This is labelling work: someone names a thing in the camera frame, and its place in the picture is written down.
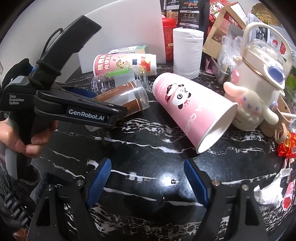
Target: pink printed paper cup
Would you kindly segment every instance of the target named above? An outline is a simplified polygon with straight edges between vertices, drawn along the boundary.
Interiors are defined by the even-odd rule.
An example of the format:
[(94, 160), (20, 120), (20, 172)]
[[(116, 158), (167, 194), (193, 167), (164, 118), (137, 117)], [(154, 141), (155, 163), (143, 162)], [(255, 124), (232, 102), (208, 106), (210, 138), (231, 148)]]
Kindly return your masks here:
[(99, 54), (94, 59), (94, 76), (113, 70), (145, 66), (147, 76), (156, 75), (156, 55), (148, 53)]
[(237, 103), (172, 73), (158, 76), (152, 91), (198, 154), (205, 152), (220, 139), (238, 108)]

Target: cartoon character print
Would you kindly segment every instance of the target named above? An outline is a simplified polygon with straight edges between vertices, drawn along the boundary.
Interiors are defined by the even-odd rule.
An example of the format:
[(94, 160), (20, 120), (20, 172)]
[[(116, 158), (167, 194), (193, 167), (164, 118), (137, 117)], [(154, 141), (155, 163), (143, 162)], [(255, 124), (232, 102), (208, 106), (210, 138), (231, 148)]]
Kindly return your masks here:
[(259, 122), (262, 114), (262, 100), (254, 91), (247, 91), (236, 96), (235, 101), (238, 103), (238, 112), (253, 123)]
[(141, 59), (129, 59), (128, 55), (123, 55), (119, 56), (118, 58), (119, 60), (113, 59), (113, 61), (116, 61), (116, 66), (120, 69), (135, 66), (145, 66), (146, 71), (151, 71), (151, 61), (147, 57), (141, 57)]
[(261, 115), (271, 125), (279, 121), (279, 117), (274, 113), (255, 91), (242, 86), (236, 86), (231, 82), (223, 84), (224, 90), (235, 98), (238, 103), (238, 112), (251, 123), (257, 124)]
[(188, 98), (190, 98), (191, 93), (189, 93), (184, 85), (172, 84), (167, 87), (167, 93), (165, 96), (165, 101), (169, 104), (172, 102), (174, 105), (182, 109), (189, 103)]

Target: black strap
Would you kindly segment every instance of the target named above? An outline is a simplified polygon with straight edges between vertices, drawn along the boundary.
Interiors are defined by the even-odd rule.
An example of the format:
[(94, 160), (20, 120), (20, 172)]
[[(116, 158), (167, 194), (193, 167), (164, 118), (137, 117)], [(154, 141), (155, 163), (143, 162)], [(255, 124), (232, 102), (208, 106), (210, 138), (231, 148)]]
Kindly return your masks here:
[[(61, 72), (59, 70), (57, 70), (56, 68), (54, 68), (50, 64), (45, 63), (42, 59), (37, 60), (36, 64), (39, 64), (39, 66), (41, 68), (43, 68), (45, 71), (48, 72), (48, 74), (50, 74), (54, 77), (61, 75)], [(46, 87), (43, 84), (41, 84), (38, 80), (34, 79), (31, 74), (29, 74), (28, 77), (29, 77), (29, 81), (33, 87), (35, 87), (36, 89), (39, 89), (39, 90), (46, 89)]]

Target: toilet paper roll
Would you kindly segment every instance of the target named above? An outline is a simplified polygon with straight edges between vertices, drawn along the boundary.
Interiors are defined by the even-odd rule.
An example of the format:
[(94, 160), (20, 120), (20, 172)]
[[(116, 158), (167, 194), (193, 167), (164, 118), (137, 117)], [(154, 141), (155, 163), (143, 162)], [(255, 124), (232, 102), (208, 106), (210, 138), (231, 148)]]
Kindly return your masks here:
[(204, 32), (190, 28), (173, 29), (174, 73), (194, 79), (200, 73)]

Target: cardboard box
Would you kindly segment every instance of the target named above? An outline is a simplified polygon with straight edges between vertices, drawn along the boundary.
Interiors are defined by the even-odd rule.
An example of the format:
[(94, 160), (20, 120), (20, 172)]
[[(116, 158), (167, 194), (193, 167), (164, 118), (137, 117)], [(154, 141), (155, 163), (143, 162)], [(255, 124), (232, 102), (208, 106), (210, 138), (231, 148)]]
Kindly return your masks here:
[(227, 35), (228, 27), (234, 23), (241, 30), (244, 30), (246, 24), (244, 21), (236, 14), (236, 12), (230, 7), (225, 6), (221, 9), (207, 40), (202, 48), (203, 52), (218, 59), (219, 53), (222, 48), (221, 39), (223, 35)]
[(147, 45), (138, 45), (138, 46), (131, 46), (131, 47), (125, 47), (120, 49), (113, 49), (108, 54), (114, 54), (114, 53), (145, 53), (145, 48)]

